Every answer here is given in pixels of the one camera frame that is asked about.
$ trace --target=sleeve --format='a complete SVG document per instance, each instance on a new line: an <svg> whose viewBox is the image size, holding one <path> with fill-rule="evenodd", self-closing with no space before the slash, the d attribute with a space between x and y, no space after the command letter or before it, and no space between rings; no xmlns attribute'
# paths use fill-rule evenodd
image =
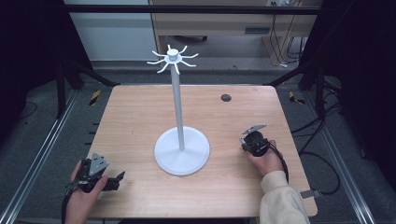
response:
<svg viewBox="0 0 396 224"><path fill-rule="evenodd" d="M283 171L274 171L262 179L260 223L309 223L300 194L289 186Z"/></svg>

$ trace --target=wooden table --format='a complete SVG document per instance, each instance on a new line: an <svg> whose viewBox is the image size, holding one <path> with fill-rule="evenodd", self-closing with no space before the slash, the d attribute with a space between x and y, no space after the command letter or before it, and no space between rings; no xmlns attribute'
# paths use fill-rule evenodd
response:
<svg viewBox="0 0 396 224"><path fill-rule="evenodd" d="M248 161L239 138L252 125L266 123L264 137L275 139L289 166L290 185L308 182L276 90L268 86L181 86L185 126L207 137L211 152L197 173L177 177L157 164L154 146L176 127L172 86L117 86L89 153L110 162L105 174L125 171L117 191L103 192L92 217L258 217L261 175ZM223 102L222 94L232 97ZM313 198L304 199L309 216Z"/></svg>

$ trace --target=human hand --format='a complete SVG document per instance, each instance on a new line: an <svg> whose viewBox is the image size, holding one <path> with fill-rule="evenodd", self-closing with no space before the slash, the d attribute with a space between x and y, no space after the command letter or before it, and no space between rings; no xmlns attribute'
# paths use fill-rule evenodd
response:
<svg viewBox="0 0 396 224"><path fill-rule="evenodd" d="M75 170L71 174L71 181L73 181L78 172L81 161L78 162ZM90 193L85 193L82 189L76 189L67 204L65 224L83 224L90 216L90 213L96 203L96 200L107 183L107 176L104 175L96 183L95 187Z"/></svg>
<svg viewBox="0 0 396 224"><path fill-rule="evenodd" d="M275 140L269 140L269 142L274 147L276 147ZM273 171L283 171L282 162L271 149L268 149L268 151L261 157L255 157L248 151L247 158L256 165L262 176L265 176Z"/></svg>

